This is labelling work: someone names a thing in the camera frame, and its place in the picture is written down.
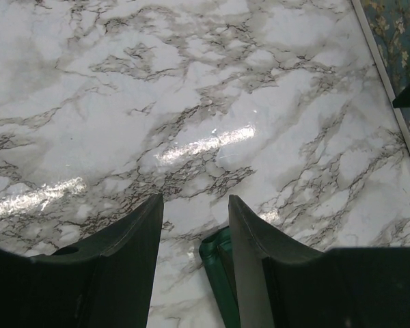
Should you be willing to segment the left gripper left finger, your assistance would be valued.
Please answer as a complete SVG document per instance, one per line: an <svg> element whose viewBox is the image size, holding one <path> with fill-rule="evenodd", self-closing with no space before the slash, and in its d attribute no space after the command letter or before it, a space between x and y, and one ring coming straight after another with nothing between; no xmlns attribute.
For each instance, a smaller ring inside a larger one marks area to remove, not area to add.
<svg viewBox="0 0 410 328"><path fill-rule="evenodd" d="M153 195L51 255L0 248L0 327L145 327L163 208Z"/></svg>

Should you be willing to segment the dark green cloth napkin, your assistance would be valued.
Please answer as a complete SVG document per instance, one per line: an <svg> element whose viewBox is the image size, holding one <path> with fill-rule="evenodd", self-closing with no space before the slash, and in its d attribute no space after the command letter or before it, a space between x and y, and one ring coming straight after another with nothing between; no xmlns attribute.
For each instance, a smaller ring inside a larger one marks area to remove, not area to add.
<svg viewBox="0 0 410 328"><path fill-rule="evenodd" d="M225 327L240 328L230 228L206 237L199 254Z"/></svg>

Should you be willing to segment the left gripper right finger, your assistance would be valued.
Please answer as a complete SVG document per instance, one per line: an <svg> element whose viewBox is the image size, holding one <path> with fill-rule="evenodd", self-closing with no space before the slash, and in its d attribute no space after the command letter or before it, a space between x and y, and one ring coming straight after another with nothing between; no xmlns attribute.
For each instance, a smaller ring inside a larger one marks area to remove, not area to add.
<svg viewBox="0 0 410 328"><path fill-rule="evenodd" d="M410 327L410 247L308 247L229 199L243 327Z"/></svg>

